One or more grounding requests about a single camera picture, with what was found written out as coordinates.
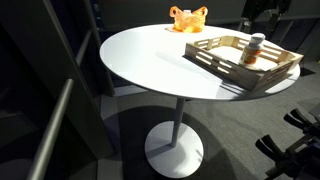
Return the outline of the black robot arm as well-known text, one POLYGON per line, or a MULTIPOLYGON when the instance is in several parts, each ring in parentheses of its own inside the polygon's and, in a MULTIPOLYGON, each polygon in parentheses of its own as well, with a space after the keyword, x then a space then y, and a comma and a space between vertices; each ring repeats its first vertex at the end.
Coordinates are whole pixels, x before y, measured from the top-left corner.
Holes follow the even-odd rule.
POLYGON ((246 0, 238 30, 249 33, 257 18, 261 14, 268 12, 270 18, 266 29, 273 31, 280 17, 288 12, 291 2, 292 0, 246 0))

